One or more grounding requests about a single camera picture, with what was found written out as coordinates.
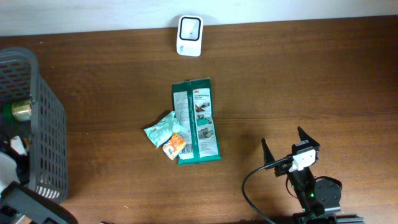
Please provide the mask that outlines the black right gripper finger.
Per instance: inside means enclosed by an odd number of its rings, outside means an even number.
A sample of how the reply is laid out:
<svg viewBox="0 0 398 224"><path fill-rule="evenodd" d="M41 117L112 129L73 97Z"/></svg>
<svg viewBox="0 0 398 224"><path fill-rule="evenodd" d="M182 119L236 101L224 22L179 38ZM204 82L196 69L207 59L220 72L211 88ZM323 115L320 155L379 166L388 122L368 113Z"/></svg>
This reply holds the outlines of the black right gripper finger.
<svg viewBox="0 0 398 224"><path fill-rule="evenodd" d="M275 159L271 153L271 150L269 149L269 147L266 143L266 140L264 138L262 138L261 143L262 143L262 149L263 149L263 155L264 155L264 165L266 167L274 167Z"/></svg>
<svg viewBox="0 0 398 224"><path fill-rule="evenodd" d="M309 145L313 147L319 147L320 144L314 140L312 137L310 137L300 126L297 127L298 135L301 141L307 140Z"/></svg>

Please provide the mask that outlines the orange snack packet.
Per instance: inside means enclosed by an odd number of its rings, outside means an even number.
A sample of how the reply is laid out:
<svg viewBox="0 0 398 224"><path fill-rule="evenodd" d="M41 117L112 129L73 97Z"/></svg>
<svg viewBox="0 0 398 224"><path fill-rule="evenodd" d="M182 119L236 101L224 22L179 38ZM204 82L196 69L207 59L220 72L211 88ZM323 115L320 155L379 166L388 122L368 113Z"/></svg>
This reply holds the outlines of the orange snack packet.
<svg viewBox="0 0 398 224"><path fill-rule="evenodd" d="M173 133L172 137L162 146L162 150L170 160L174 160L180 151L185 148L186 144L183 137L177 133Z"/></svg>

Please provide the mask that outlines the green 3M gloves package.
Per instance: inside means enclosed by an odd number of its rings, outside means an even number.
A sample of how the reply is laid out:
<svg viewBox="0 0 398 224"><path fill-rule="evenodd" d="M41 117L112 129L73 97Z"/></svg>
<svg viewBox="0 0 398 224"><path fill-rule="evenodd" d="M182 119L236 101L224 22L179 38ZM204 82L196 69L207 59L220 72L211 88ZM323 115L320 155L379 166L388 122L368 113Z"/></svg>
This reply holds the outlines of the green 3M gloves package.
<svg viewBox="0 0 398 224"><path fill-rule="evenodd" d="M172 85L175 117L184 127L179 135L186 146L178 165L187 166L221 160L213 119L211 79L190 80Z"/></svg>

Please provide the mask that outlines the mint green wipes packet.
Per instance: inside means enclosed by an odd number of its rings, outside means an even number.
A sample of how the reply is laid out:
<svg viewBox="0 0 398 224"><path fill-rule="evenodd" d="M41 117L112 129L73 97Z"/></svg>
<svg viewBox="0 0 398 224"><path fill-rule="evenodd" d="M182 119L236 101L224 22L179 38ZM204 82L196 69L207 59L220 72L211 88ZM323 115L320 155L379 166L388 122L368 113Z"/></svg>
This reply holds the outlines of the mint green wipes packet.
<svg viewBox="0 0 398 224"><path fill-rule="evenodd" d="M149 140L156 148L159 148L168 141L174 133L186 130L175 117L175 111L171 111L162 118L157 124L144 129Z"/></svg>

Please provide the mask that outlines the green lid spice jar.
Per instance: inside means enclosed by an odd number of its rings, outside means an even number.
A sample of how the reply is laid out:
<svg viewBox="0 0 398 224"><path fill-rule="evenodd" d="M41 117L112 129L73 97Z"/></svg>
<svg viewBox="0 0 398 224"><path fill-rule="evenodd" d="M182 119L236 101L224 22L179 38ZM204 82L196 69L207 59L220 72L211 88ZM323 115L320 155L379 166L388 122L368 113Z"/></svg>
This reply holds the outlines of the green lid spice jar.
<svg viewBox="0 0 398 224"><path fill-rule="evenodd" d="M30 121L32 117L30 100L19 100L6 103L2 109L2 114L8 121L20 123Z"/></svg>

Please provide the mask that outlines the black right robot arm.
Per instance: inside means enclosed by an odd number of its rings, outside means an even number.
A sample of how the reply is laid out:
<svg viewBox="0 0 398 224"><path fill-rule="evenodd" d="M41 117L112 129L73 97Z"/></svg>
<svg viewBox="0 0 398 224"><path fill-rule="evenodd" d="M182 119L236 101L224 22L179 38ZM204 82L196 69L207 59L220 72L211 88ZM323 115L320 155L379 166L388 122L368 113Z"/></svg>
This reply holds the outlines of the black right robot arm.
<svg viewBox="0 0 398 224"><path fill-rule="evenodd" d="M315 177L310 166L318 161L320 144L301 127L297 128L300 142L292 145L292 153L275 160L265 139L262 139L264 165L274 169L277 177L286 175L303 212L293 214L294 223L364 223L364 218L338 217L341 211L342 183L332 177Z"/></svg>

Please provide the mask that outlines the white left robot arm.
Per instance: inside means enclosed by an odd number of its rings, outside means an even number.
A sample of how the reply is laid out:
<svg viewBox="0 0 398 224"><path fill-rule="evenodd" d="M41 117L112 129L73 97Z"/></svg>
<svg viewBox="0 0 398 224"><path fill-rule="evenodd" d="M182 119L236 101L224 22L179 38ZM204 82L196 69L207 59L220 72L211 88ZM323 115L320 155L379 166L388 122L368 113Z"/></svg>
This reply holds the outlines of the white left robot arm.
<svg viewBox="0 0 398 224"><path fill-rule="evenodd" d="M65 208L20 184L17 163L7 153L11 150L9 136L1 133L1 206L27 216L32 223L77 223Z"/></svg>

